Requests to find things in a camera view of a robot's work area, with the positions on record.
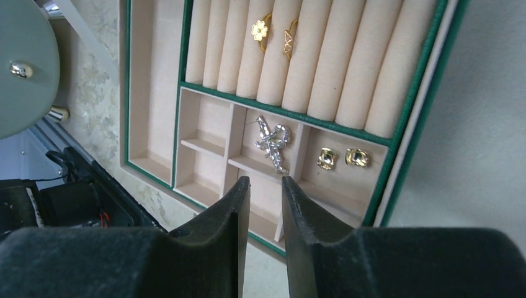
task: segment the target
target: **round gray lid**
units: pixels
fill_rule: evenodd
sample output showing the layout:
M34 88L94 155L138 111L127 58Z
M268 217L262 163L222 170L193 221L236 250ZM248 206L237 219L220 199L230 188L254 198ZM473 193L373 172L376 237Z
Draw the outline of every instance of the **round gray lid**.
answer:
M14 65L28 66L28 78L22 78L23 72L13 74ZM1 0L0 139L23 131L49 112L59 77L55 34L39 7L33 0Z

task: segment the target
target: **compartment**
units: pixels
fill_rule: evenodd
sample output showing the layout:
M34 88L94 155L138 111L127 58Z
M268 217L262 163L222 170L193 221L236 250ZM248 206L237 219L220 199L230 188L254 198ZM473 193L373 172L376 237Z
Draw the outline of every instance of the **compartment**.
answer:
M224 156L230 132L231 105L182 88L177 131L180 144L203 153Z
M128 160L171 184L182 3L131 2Z
M290 140L287 146L280 150L283 158L283 167L289 171L295 158L293 147L296 142L298 122L255 109L245 107L238 107L238 109L240 112L236 113L237 119L233 119L232 130L234 130L234 127L243 130L243 137L237 139L232 138L231 146L237 150L232 150L228 163L274 183L281 184L283 174L276 173L272 160L265 157L265 151L260 150L254 145L255 142L261 141L259 135L260 129L256 123L256 118L262 115L271 130L273 130L277 124L287 125L290 129Z
M296 169L301 173L296 179L298 184L310 198L344 222L354 227L361 225L387 147L316 128L311 128L302 142L306 152L304 162L298 162ZM329 148L337 154L333 169L326 170L317 165L322 148ZM347 165L345 154L348 148L366 151L371 159L368 168Z
M239 169L236 179L241 176L250 177L250 231L284 250L283 240L274 241L282 209L281 183L275 183L250 171Z
M179 146L175 190L210 207L221 197L225 166L223 158Z

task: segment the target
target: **jewelry box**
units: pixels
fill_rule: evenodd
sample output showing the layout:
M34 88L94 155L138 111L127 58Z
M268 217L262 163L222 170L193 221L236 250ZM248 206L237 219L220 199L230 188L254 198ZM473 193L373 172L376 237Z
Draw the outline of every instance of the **jewelry box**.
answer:
M127 0L125 166L194 212L249 176L273 254L286 174L345 223L388 225L467 4Z

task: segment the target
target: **silver brooch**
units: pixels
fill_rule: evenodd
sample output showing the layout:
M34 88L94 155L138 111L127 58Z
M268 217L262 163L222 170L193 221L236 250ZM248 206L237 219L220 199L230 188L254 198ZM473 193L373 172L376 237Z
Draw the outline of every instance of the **silver brooch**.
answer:
M290 142L290 129L286 125L278 124L270 131L263 116L256 118L256 122L259 124L259 136L262 141L255 142L254 145L266 152L266 158L270 157L276 173L288 174L288 170L283 167L283 158L279 150Z

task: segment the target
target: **gold earring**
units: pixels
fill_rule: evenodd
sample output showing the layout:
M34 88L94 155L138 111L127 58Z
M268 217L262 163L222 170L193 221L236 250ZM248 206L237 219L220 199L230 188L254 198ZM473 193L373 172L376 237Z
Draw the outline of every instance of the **gold earring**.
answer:
M361 166L362 168L367 168L371 162L369 153L360 150L360 149L347 149L347 154L345 154L345 163L352 166Z
M329 148L322 148L318 157L318 166L322 169L333 169L338 155Z

